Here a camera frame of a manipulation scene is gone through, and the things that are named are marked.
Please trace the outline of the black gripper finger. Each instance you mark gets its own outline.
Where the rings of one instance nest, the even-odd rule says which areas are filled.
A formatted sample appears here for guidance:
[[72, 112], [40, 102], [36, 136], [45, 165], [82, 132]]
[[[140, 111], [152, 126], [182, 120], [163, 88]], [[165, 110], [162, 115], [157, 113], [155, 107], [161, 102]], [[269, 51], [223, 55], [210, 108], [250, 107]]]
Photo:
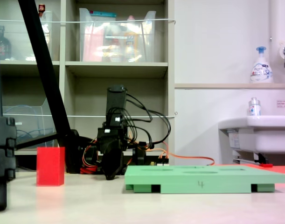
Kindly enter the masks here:
[[113, 180], [116, 175], [123, 174], [123, 153], [106, 153], [102, 158], [102, 171], [106, 180]]

